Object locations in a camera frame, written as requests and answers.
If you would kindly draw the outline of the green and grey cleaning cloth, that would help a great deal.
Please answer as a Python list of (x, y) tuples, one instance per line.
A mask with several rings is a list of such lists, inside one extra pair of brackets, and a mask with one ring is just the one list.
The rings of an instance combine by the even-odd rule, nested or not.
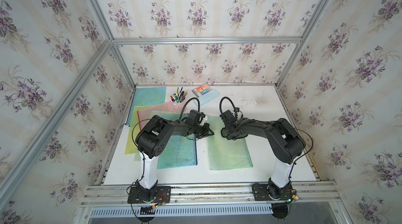
[(227, 140), (233, 140), (233, 136), (228, 132), (226, 128), (222, 128), (220, 133), (223, 138), (226, 138)]

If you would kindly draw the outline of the large teal document bag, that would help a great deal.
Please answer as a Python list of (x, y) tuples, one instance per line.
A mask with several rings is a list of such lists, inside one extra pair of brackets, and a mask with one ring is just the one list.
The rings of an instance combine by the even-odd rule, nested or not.
[(159, 155), (158, 170), (197, 166), (197, 152), (194, 135), (189, 137), (172, 135)]

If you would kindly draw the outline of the pale green document bag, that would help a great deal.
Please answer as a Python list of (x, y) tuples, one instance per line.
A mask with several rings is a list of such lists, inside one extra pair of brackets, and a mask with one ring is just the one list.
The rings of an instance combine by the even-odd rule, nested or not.
[(222, 137), (224, 123), (218, 116), (208, 116), (207, 122), (214, 132), (207, 137), (209, 169), (211, 171), (228, 171), (252, 168), (252, 160), (244, 138), (227, 140)]

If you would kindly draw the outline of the blue mesh document bag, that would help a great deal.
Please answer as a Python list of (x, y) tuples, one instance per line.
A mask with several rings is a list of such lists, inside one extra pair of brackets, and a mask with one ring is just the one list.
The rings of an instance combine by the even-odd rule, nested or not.
[(165, 102), (166, 87), (137, 87), (134, 91), (134, 98), (129, 107), (129, 114), (126, 125), (131, 125), (131, 119), (135, 106), (152, 106)]

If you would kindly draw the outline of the pink mesh document bag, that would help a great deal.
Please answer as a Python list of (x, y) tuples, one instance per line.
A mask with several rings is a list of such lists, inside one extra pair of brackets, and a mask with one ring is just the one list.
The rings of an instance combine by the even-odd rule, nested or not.
[(178, 119), (180, 112), (184, 103), (174, 103), (174, 102), (166, 102), (160, 105), (155, 105), (151, 107), (147, 107), (145, 109), (140, 109), (137, 114), (139, 117), (140, 129), (142, 130), (144, 126), (149, 122), (149, 119), (154, 115), (159, 115), (166, 119)]

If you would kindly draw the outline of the yellow mesh document bag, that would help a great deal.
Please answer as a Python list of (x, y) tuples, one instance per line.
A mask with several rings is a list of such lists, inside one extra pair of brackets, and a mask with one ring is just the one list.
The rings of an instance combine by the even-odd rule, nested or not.
[(129, 134), (127, 138), (127, 143), (125, 147), (124, 154), (135, 154), (137, 152), (137, 147), (134, 144), (134, 140), (136, 139), (137, 135), (141, 131), (141, 129), (149, 122), (150, 117), (150, 111), (148, 110), (149, 108), (153, 107), (151, 106), (134, 106), (133, 109), (131, 110), (131, 115), (129, 116), (129, 121), (128, 123), (130, 124), (129, 126)]

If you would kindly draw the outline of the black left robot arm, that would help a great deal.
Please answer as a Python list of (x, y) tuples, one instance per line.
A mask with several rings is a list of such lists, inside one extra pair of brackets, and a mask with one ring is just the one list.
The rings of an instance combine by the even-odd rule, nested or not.
[(154, 115), (141, 129), (135, 139), (138, 151), (142, 154), (140, 178), (135, 182), (138, 192), (146, 197), (157, 193), (157, 163), (172, 136), (189, 137), (197, 141), (214, 135), (207, 116), (191, 110), (184, 119), (165, 119)]

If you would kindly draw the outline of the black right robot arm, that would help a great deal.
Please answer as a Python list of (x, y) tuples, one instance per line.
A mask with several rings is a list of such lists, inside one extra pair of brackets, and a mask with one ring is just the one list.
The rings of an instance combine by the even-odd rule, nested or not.
[(237, 118), (231, 111), (221, 113), (220, 118), (224, 123), (221, 135), (228, 140), (252, 135), (269, 142), (276, 161), (273, 174), (268, 181), (267, 191), (272, 199), (278, 199), (282, 194), (290, 192), (291, 174), (295, 161), (306, 147), (304, 139), (297, 130), (284, 118), (276, 121)]

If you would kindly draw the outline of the pink metal pen bucket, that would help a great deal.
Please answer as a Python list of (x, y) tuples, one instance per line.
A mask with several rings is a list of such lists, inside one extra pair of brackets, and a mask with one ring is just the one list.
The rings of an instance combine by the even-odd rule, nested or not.
[(182, 109), (186, 96), (187, 90), (185, 90), (184, 87), (177, 88), (176, 91), (170, 95), (173, 109)]

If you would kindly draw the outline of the light blue booklet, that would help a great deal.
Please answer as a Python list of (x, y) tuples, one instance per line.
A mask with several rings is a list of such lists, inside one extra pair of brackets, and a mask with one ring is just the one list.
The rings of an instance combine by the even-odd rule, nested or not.
[(213, 101), (214, 99), (218, 98), (220, 96), (220, 93), (216, 90), (211, 90), (204, 95), (198, 97), (198, 100), (200, 102), (200, 107), (206, 105), (207, 103)]

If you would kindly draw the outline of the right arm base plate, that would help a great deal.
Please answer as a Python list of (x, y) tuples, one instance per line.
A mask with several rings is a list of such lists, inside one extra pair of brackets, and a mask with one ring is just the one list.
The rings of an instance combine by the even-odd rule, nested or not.
[(297, 190), (293, 189), (291, 182), (284, 188), (270, 183), (255, 183), (252, 185), (252, 193), (255, 201), (292, 201), (296, 198)]

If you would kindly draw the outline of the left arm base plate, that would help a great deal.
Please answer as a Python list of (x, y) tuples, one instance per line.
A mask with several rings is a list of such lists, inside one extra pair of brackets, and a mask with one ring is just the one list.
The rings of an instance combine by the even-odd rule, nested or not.
[(143, 188), (142, 186), (131, 186), (128, 193), (128, 204), (142, 203), (159, 203), (166, 204), (170, 202), (171, 197), (170, 186), (154, 186), (151, 189)]

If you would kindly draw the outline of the aluminium mounting rail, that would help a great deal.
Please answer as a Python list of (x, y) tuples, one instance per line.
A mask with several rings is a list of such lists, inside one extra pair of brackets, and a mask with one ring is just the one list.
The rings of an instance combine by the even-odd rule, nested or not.
[[(79, 207), (118, 207), (129, 206), (128, 185), (88, 186), (83, 191)], [(284, 203), (286, 200), (273, 200), (262, 197), (262, 189), (254, 189), (252, 183), (202, 183), (170, 184), (170, 205), (206, 205), (206, 204), (249, 204), (255, 202), (255, 195), (265, 203)], [(309, 181), (293, 182), (297, 203), (304, 202), (340, 202), (341, 197), (333, 182)]]

